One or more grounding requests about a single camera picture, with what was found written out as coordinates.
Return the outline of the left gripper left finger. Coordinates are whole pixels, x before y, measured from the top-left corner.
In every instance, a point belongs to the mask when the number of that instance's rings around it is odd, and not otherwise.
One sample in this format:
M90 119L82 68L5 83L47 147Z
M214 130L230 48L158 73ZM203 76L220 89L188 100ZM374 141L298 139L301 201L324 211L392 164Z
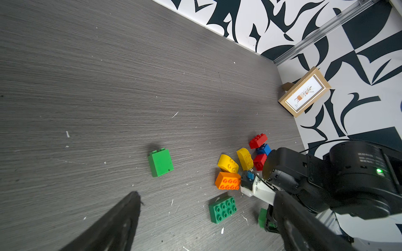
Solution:
M141 198L132 191L63 251L129 251L140 216Z

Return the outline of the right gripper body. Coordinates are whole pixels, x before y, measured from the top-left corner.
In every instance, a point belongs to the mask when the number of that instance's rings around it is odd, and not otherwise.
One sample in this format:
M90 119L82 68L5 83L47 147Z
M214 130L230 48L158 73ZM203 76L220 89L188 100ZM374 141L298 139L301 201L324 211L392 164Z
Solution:
M275 219L275 215L273 212L273 203L274 203L274 198L275 198L275 191L270 190L268 193L267 197L269 197L269 206L266 209L265 213L265 223L264 223L264 230L266 232L271 232L271 233L279 233L278 227L277 227L277 221Z

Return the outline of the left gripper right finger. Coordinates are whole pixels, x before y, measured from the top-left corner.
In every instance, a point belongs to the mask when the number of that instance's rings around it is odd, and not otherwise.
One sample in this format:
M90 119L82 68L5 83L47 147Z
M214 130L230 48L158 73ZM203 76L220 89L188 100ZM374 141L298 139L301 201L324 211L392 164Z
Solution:
M335 235L288 193L274 199L274 218L286 251L353 251L347 241Z

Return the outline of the dark green long lego brick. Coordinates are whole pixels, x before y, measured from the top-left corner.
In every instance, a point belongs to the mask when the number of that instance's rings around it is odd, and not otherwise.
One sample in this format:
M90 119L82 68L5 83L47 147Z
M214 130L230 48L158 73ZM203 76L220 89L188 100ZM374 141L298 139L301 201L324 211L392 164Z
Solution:
M237 212L236 201L232 196L227 196L217 200L210 204L208 209L211 222L215 224L220 224Z

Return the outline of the light green square lego brick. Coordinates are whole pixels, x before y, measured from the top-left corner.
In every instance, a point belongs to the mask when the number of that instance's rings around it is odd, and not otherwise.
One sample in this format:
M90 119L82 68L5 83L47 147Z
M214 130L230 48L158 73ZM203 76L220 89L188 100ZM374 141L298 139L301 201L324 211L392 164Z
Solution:
M152 151L148 156L148 162L153 177L160 177L174 170L170 152L166 148Z

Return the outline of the dark green upturned lego brick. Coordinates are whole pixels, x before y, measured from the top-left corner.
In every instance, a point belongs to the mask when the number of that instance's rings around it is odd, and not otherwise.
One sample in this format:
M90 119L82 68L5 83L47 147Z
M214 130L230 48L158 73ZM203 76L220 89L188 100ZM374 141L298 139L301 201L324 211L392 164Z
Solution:
M259 227L265 229L267 223L267 209L261 208L258 216Z

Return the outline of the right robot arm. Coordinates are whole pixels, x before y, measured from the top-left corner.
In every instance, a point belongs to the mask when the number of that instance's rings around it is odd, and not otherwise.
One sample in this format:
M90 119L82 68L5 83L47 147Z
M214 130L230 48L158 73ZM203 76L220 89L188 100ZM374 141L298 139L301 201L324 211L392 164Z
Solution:
M402 212L402 154L372 142L337 140L322 159L285 147L271 151L265 181L277 186L260 226L278 233L287 251L399 251L401 243L336 234L317 219L331 210L362 220Z

